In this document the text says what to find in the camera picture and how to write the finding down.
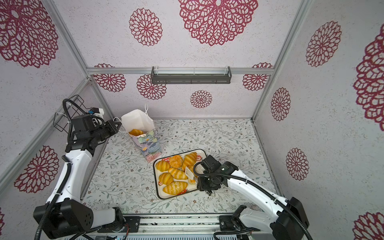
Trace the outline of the small striped bread roll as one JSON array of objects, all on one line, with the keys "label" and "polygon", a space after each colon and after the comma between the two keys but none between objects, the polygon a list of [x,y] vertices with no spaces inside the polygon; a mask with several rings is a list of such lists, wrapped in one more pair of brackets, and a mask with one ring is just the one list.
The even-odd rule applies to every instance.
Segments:
[{"label": "small striped bread roll", "polygon": [[188,166],[185,170],[186,176],[189,178],[190,184],[197,184],[198,178],[194,173],[194,165]]}]

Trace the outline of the cream slotted tongs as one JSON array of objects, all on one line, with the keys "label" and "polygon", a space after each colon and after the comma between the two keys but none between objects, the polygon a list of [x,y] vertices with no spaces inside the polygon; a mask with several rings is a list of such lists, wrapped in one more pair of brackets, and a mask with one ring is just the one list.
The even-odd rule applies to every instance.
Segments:
[{"label": "cream slotted tongs", "polygon": [[194,166],[186,167],[185,175],[188,177],[189,181],[195,181],[198,183],[198,175],[205,173],[205,169],[201,166],[200,163],[195,164]]}]

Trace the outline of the long braided bread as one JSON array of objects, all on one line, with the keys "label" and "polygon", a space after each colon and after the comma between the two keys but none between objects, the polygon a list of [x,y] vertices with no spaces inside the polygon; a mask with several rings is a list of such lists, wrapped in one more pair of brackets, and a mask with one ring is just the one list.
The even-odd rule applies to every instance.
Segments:
[{"label": "long braided bread", "polygon": [[142,131],[142,130],[133,129],[133,130],[131,130],[131,131],[129,132],[129,134],[132,135],[132,136],[137,137],[137,136],[140,136],[140,135],[145,134],[145,132]]}]

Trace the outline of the floral paper bag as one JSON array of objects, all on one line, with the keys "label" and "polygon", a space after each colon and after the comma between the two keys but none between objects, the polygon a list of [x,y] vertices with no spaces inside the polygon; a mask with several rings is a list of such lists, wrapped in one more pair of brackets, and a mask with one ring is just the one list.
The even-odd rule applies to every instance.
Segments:
[{"label": "floral paper bag", "polygon": [[148,114],[149,106],[145,104],[145,110],[133,110],[121,118],[115,117],[114,121],[121,123],[137,149],[142,153],[148,163],[153,162],[162,155],[159,138],[154,120]]}]

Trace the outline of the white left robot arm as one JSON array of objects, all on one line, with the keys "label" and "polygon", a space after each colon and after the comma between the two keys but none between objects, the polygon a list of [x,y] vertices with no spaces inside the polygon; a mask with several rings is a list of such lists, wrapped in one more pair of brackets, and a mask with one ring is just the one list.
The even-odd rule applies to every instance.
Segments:
[{"label": "white left robot arm", "polygon": [[74,240],[101,229],[120,232],[126,227],[121,209],[93,211],[82,204],[81,193],[96,148],[117,134],[122,124],[105,121],[101,109],[86,112],[71,99],[63,100],[63,109],[69,120],[66,153],[62,156],[65,165],[46,204],[34,210],[33,217],[39,224],[34,238],[39,240],[46,234],[51,240],[67,236]]}]

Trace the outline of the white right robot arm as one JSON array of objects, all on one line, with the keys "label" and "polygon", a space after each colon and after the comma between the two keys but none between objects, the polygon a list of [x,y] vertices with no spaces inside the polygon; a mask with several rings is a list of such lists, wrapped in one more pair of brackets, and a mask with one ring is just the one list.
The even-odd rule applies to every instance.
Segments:
[{"label": "white right robot arm", "polygon": [[194,165],[192,177],[197,189],[212,195],[225,186],[237,191],[256,204],[260,211],[241,205],[231,216],[220,216],[220,235],[243,235],[252,232],[271,234],[276,240],[311,240],[308,228],[310,222],[303,204],[296,198],[286,199],[272,193],[251,180],[231,162],[221,164],[213,156],[208,156]]}]

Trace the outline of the orange croissant bread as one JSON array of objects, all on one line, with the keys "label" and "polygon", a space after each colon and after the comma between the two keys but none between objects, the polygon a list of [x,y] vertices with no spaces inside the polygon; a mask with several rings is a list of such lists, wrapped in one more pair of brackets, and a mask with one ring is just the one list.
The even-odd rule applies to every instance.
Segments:
[{"label": "orange croissant bread", "polygon": [[175,155],[169,158],[169,164],[172,168],[180,169],[183,163],[184,160],[180,155]]}]

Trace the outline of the striped croissant upper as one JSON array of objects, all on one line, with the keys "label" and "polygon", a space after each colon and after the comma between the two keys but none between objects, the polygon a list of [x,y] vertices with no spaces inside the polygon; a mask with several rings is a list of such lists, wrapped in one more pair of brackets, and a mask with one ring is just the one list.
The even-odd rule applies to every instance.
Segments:
[{"label": "striped croissant upper", "polygon": [[197,162],[197,153],[192,152],[184,156],[184,162],[182,165],[182,171],[185,171],[185,169],[189,166],[194,166]]}]

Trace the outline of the striped roll middle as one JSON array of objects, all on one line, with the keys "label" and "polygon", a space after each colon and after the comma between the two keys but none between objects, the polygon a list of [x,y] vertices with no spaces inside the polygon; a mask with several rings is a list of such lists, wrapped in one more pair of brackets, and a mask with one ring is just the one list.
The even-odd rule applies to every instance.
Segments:
[{"label": "striped roll middle", "polygon": [[185,172],[183,172],[179,169],[169,168],[168,173],[170,173],[172,175],[172,177],[176,180],[187,180],[188,179]]}]

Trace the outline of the white strawberry tray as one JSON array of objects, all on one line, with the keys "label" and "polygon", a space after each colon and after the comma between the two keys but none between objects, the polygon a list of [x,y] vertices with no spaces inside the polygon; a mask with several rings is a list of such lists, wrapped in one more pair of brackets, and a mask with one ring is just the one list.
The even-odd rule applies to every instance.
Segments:
[{"label": "white strawberry tray", "polygon": [[155,160],[153,163],[157,196],[167,200],[198,190],[197,181],[187,176],[193,167],[207,157],[202,149],[196,149]]}]

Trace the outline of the large oval striped loaf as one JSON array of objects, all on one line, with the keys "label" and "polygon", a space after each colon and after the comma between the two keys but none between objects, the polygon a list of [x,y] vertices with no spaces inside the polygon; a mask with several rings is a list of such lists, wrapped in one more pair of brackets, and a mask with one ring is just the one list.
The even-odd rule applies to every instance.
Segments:
[{"label": "large oval striped loaf", "polygon": [[163,192],[169,195],[179,195],[188,187],[186,182],[172,182],[163,188]]}]

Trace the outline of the round yellow bun lower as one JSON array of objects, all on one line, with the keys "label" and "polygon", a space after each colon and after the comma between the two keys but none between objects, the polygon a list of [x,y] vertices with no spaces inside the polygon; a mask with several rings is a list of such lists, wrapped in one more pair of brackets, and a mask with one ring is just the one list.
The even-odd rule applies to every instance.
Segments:
[{"label": "round yellow bun lower", "polygon": [[159,185],[169,185],[174,182],[174,178],[170,173],[163,173],[159,176]]}]

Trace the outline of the round yellow bun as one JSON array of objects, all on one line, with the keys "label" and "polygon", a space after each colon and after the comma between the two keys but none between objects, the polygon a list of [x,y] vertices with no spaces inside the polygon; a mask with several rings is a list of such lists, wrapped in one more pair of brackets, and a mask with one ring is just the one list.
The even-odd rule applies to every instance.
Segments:
[{"label": "round yellow bun", "polygon": [[161,160],[156,163],[155,167],[160,172],[167,172],[171,166],[169,162]]},{"label": "round yellow bun", "polygon": [[163,173],[159,176],[159,185],[169,185],[174,182],[174,178],[170,173]]}]

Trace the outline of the round yellow bun upper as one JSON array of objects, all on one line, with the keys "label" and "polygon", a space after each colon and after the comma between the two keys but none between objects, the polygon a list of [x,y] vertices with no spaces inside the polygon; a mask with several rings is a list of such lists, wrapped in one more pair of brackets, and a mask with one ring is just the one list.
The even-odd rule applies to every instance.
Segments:
[{"label": "round yellow bun upper", "polygon": [[155,167],[160,172],[167,172],[171,166],[169,162],[161,160],[156,163]]}]

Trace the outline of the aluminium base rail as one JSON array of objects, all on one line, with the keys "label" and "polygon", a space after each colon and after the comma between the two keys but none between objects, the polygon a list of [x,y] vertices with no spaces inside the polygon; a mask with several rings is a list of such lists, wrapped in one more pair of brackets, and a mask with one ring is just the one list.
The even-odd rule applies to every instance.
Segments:
[{"label": "aluminium base rail", "polygon": [[261,230],[241,232],[231,222],[232,214],[124,215],[126,223],[117,232],[100,229],[79,239],[93,240],[273,240]]}]

